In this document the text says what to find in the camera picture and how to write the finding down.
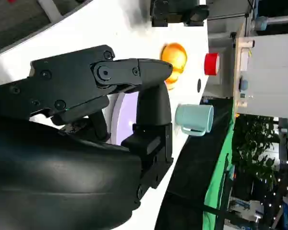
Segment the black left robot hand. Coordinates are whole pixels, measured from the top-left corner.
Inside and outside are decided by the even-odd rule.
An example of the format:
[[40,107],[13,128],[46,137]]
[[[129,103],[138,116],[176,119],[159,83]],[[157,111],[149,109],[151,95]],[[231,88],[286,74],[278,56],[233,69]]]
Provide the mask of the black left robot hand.
[[152,0],[150,16],[153,27],[167,27],[170,23],[203,26],[209,16],[209,6],[198,0]]

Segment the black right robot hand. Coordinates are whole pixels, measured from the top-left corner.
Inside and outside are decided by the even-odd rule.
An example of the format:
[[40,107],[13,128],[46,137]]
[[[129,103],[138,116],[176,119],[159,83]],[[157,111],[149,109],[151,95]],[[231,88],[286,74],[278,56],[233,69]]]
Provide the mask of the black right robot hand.
[[[110,230],[173,163],[170,63],[107,45],[34,60],[0,85],[0,230]],[[133,133],[108,143],[110,94],[138,93]]]

